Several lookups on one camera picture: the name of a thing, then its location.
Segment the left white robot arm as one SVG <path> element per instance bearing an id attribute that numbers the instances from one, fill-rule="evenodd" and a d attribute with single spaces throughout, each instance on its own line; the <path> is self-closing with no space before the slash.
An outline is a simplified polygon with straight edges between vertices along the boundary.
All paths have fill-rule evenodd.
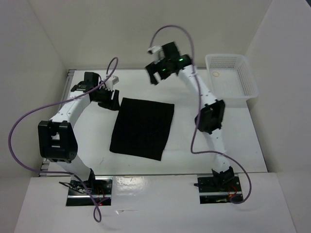
<path id="1" fill-rule="evenodd" d="M 40 155 L 68 172 L 74 178 L 69 187 L 76 191 L 91 194 L 101 184 L 78 156 L 74 126 L 92 102 L 108 110 L 119 110 L 119 91 L 113 88 L 118 82 L 117 76 L 102 81 L 98 73 L 85 72 L 84 79 L 73 86 L 56 115 L 38 125 Z"/>

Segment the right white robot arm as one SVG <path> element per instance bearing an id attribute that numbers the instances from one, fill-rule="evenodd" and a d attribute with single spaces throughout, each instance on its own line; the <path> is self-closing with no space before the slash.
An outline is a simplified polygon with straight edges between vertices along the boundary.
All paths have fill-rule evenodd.
<path id="1" fill-rule="evenodd" d="M 201 132 L 208 144 L 209 153 L 213 154 L 211 185 L 219 191 L 227 190 L 234 178 L 222 137 L 222 121 L 225 102 L 216 98 L 197 72 L 192 59 L 181 55 L 174 42 L 163 46 L 150 46 L 148 53 L 154 60 L 146 66 L 150 82 L 157 85 L 175 74 L 186 85 L 188 90 L 198 98 L 198 114 L 194 119 L 195 132 Z"/>

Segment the black skirt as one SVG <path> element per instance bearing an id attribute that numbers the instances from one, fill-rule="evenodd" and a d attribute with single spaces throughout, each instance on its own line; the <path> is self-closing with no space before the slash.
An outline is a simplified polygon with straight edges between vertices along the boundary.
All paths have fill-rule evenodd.
<path id="1" fill-rule="evenodd" d="M 123 98 L 109 150 L 161 161 L 174 115 L 174 104 Z"/>

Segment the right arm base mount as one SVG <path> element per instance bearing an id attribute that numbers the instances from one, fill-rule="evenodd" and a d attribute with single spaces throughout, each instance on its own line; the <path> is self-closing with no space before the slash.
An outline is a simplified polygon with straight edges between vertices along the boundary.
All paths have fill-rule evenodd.
<path id="1" fill-rule="evenodd" d="M 216 186 L 211 174 L 198 175 L 194 186 L 198 188 L 201 204 L 228 203 L 232 198 L 237 202 L 243 200 L 240 179 L 237 175 L 232 181 L 221 187 Z"/>

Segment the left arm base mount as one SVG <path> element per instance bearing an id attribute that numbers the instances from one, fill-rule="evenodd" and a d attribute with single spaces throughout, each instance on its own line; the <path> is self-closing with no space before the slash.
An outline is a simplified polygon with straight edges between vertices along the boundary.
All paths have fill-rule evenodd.
<path id="1" fill-rule="evenodd" d="M 59 182 L 68 188 L 66 206 L 93 206 L 93 202 L 83 185 L 76 180 L 70 182 Z M 112 177 L 95 177 L 94 187 L 88 187 L 88 190 L 100 206 L 111 205 L 113 178 Z"/>

